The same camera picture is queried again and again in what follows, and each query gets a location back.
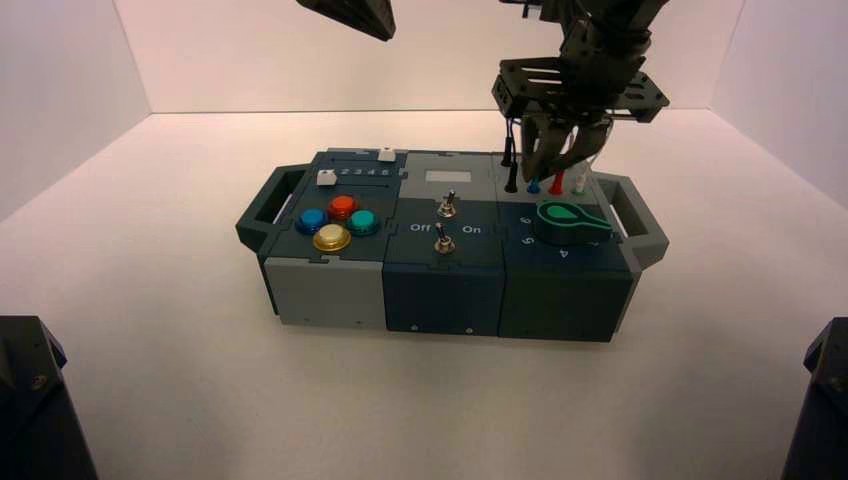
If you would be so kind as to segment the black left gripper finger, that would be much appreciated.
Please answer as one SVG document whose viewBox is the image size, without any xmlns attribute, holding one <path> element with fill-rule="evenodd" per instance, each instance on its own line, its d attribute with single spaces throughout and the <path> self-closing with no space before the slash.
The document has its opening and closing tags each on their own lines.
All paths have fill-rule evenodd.
<svg viewBox="0 0 848 480">
<path fill-rule="evenodd" d="M 391 40 L 396 32 L 389 0 L 297 0 L 297 3 L 381 41 Z"/>
</svg>

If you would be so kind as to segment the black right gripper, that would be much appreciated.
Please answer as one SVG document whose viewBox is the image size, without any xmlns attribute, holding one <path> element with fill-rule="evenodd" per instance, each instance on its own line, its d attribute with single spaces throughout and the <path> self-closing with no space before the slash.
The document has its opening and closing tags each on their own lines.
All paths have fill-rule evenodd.
<svg viewBox="0 0 848 480">
<path fill-rule="evenodd" d="M 650 44 L 647 29 L 571 23 L 564 28 L 559 55 L 501 61 L 492 95 L 506 118 L 548 113 L 579 120 L 612 111 L 616 118 L 649 123 L 670 105 L 670 99 L 641 70 Z M 611 121 L 579 125 L 563 154 L 570 123 L 554 117 L 523 117 L 522 178 L 544 180 L 595 156 L 611 128 Z"/>
</svg>

